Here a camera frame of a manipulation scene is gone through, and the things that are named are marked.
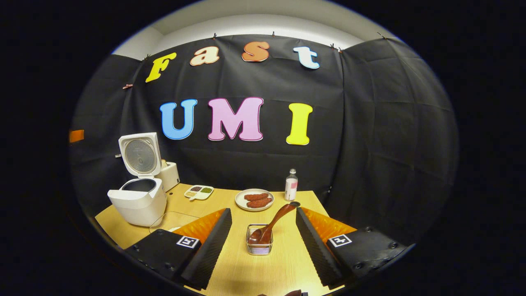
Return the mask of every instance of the plastic bottle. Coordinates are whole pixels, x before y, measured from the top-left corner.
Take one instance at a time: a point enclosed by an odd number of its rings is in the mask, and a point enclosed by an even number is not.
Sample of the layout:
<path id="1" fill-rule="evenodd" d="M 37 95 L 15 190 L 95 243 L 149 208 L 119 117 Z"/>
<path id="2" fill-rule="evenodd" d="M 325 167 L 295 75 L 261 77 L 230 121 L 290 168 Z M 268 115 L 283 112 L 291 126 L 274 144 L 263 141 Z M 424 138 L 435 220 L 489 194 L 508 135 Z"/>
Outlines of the plastic bottle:
<path id="1" fill-rule="evenodd" d="M 296 190 L 298 189 L 298 177 L 296 177 L 296 170 L 290 169 L 290 175 L 285 180 L 285 200 L 292 201 L 296 198 Z"/>

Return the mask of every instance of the wooden table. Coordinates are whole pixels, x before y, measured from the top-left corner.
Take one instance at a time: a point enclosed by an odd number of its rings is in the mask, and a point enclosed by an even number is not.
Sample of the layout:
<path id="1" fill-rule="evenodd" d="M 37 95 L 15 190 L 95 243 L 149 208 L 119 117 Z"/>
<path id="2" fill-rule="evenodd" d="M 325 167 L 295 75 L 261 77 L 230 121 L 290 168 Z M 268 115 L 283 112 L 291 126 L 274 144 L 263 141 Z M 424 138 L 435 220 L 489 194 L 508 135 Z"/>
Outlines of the wooden table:
<path id="1" fill-rule="evenodd" d="M 230 208 L 232 227 L 206 290 L 198 293 L 210 296 L 239 295 L 283 296 L 301 289 L 309 296 L 325 295 L 333 290 L 321 285 L 307 248 L 296 227 L 296 213 L 292 211 L 279 220 L 272 229 L 272 251 L 266 256 L 250 255 L 245 235 L 252 223 L 269 223 L 280 207 L 288 203 L 283 192 L 272 192 L 274 204 L 261 212 L 241 209 L 234 201 L 237 190 L 214 189 L 206 200 L 193 200 L 183 196 L 191 185 L 179 184 L 168 191 L 166 211 L 175 211 L 202 217 L 223 208 Z M 296 201 L 308 209 L 327 215 L 313 191 L 298 191 Z M 95 219 L 106 233 L 123 249 L 149 234 L 148 227 L 126 222 L 113 205 L 100 212 Z"/>

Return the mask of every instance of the black fabric curtain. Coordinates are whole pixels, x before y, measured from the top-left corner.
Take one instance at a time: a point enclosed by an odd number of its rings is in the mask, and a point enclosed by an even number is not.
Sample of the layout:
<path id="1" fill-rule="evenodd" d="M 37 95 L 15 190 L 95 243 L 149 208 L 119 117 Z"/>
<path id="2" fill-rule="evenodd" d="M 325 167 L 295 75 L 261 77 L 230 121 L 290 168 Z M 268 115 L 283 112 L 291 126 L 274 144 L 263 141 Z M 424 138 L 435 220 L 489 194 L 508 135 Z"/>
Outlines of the black fabric curtain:
<path id="1" fill-rule="evenodd" d="M 270 45 L 265 61 L 241 58 L 253 41 Z M 191 66 L 195 51 L 207 46 L 219 48 L 219 60 Z M 292 50 L 300 46 L 317 53 L 318 69 L 302 66 Z M 160 78 L 146 83 L 153 60 L 173 52 Z M 241 140 L 241 128 L 232 140 L 209 140 L 209 101 L 225 98 L 236 112 L 247 97 L 264 100 L 262 140 Z M 181 103 L 188 99 L 197 100 L 193 131 L 171 140 L 163 134 L 159 107 L 177 104 L 173 124 L 180 129 Z M 308 145 L 286 143 L 291 103 L 312 106 Z M 438 215 L 458 155 L 454 114 L 440 82 L 411 48 L 384 39 L 339 53 L 294 38 L 235 35 L 190 42 L 143 61 L 112 55 L 79 100 L 76 129 L 85 130 L 85 139 L 71 146 L 73 179 L 90 216 L 110 205 L 109 189 L 134 178 L 115 158 L 118 138 L 157 132 L 162 158 L 177 163 L 183 183 L 282 191 L 294 168 L 298 190 L 313 190 L 331 217 L 376 226 L 403 243 L 417 239 Z"/>

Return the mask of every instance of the blue letter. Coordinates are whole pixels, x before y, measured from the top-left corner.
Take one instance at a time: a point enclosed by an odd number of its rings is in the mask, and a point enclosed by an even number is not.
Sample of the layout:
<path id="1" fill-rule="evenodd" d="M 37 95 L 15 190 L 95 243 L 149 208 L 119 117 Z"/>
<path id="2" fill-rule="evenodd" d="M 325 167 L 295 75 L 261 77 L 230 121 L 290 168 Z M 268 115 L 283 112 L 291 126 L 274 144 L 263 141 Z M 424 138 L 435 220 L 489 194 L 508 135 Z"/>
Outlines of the blue letter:
<path id="1" fill-rule="evenodd" d="M 313 56 L 318 56 L 317 53 L 315 52 L 312 52 L 310 51 L 310 48 L 306 47 L 306 46 L 302 46 L 302 47 L 294 47 L 294 51 L 298 53 L 299 55 L 299 62 L 307 67 L 307 68 L 311 68 L 311 69 L 317 69 L 320 67 L 320 64 L 318 63 L 315 63 L 312 61 L 312 57 Z"/>
<path id="2" fill-rule="evenodd" d="M 190 99 L 181 102 L 181 107 L 185 110 L 185 125 L 178 130 L 174 127 L 174 109 L 177 107 L 176 103 L 166 103 L 159 108 L 162 114 L 163 133 L 172 140 L 182 140 L 192 133 L 194 130 L 194 106 L 197 105 L 197 100 Z"/>

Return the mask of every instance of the pink letter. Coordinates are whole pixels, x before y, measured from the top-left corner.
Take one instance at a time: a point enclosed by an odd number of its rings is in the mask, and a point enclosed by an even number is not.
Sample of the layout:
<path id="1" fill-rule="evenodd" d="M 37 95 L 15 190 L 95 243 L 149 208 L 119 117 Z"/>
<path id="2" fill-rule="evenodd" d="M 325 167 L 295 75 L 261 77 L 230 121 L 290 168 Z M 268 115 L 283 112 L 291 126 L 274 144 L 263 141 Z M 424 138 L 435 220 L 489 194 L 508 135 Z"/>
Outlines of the pink letter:
<path id="1" fill-rule="evenodd" d="M 237 131 L 243 124 L 243 131 L 239 138 L 243 141 L 259 141 L 263 139 L 263 134 L 259 132 L 259 108 L 263 105 L 263 99 L 260 97 L 248 97 L 236 114 L 224 98 L 215 98 L 208 102 L 212 107 L 212 132 L 208 138 L 212 141 L 221 141 L 225 134 L 221 131 L 221 124 L 230 139 L 236 137 Z"/>

